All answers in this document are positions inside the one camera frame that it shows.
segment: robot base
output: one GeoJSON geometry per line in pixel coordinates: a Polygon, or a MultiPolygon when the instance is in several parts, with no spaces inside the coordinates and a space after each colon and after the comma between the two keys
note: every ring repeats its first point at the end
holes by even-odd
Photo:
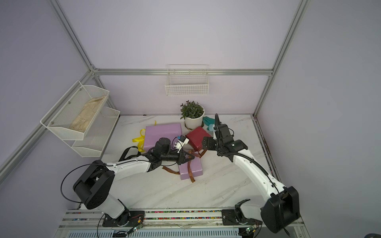
{"type": "MultiPolygon", "coordinates": [[[[130,211],[130,219],[128,220],[127,224],[124,225],[124,227],[136,227],[139,224],[142,224],[144,219],[145,212],[144,211],[130,211]]],[[[104,220],[103,220],[103,227],[119,227],[117,225],[117,220],[111,218],[109,215],[106,214],[104,220]]]]}

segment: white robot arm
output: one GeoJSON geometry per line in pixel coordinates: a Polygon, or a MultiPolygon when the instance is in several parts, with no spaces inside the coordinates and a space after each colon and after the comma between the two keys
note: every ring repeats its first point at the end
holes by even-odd
{"type": "MultiPolygon", "coordinates": [[[[285,187],[269,174],[254,158],[247,146],[241,141],[234,141],[226,124],[219,122],[216,114],[214,127],[215,138],[205,137],[203,148],[216,150],[219,156],[228,157],[241,168],[250,180],[259,188],[263,203],[255,204],[249,199],[235,206],[236,221],[245,224],[249,219],[263,221],[272,232],[276,233],[299,218],[299,196],[293,187],[285,187]]],[[[176,161],[179,165],[193,159],[194,156],[182,151],[180,147],[188,140],[181,136],[172,149],[170,140],[161,138],[153,149],[141,155],[125,158],[126,149],[116,163],[93,162],[74,184],[73,189],[88,209],[97,208],[116,224],[124,226],[129,220],[129,210],[121,201],[109,194],[113,181],[136,173],[149,172],[161,165],[161,161],[176,161]]]]}

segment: marble surface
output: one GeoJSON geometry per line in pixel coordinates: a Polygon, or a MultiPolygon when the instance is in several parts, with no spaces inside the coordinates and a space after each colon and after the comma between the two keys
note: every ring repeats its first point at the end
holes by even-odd
{"type": "MultiPolygon", "coordinates": [[[[182,134],[189,131],[179,115],[121,116],[102,157],[103,162],[116,162],[123,151],[137,145],[132,139],[146,126],[182,122],[182,134]]],[[[234,130],[234,139],[241,139],[258,162],[269,171],[250,115],[220,115],[220,121],[234,130]]],[[[164,161],[163,165],[173,164],[164,161]]],[[[148,173],[135,174],[113,183],[110,193],[128,208],[220,208],[234,207],[246,198],[263,201],[256,186],[243,171],[226,157],[207,151],[201,158],[203,175],[180,180],[159,167],[148,173]]],[[[171,169],[178,171],[178,165],[171,169]]]]}

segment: beige cloth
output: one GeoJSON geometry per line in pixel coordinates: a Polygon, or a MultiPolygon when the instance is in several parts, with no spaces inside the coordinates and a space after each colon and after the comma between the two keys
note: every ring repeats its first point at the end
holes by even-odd
{"type": "Polygon", "coordinates": [[[79,113],[79,115],[70,125],[70,129],[74,131],[85,132],[105,98],[106,96],[95,97],[85,103],[81,113],[79,113]]]}

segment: white wire basket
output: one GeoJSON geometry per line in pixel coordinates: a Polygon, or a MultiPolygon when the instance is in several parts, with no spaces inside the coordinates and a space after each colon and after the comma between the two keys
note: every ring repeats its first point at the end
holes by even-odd
{"type": "Polygon", "coordinates": [[[118,110],[103,107],[86,137],[81,141],[75,141],[71,148],[82,157],[100,157],[119,118],[119,114],[120,111],[118,110]]]}
{"type": "Polygon", "coordinates": [[[168,65],[165,91],[167,96],[208,95],[208,66],[168,65]]]}
{"type": "Polygon", "coordinates": [[[55,134],[61,140],[83,140],[93,125],[94,118],[97,117],[109,97],[108,90],[93,85],[82,85],[79,81],[77,81],[73,86],[77,86],[78,89],[65,103],[65,105],[58,111],[53,119],[46,124],[43,123],[43,120],[40,121],[42,125],[53,132],[53,134],[55,134]],[[99,108],[95,112],[84,132],[70,129],[71,124],[81,113],[85,103],[90,101],[92,98],[103,96],[103,101],[100,103],[99,108]]]}

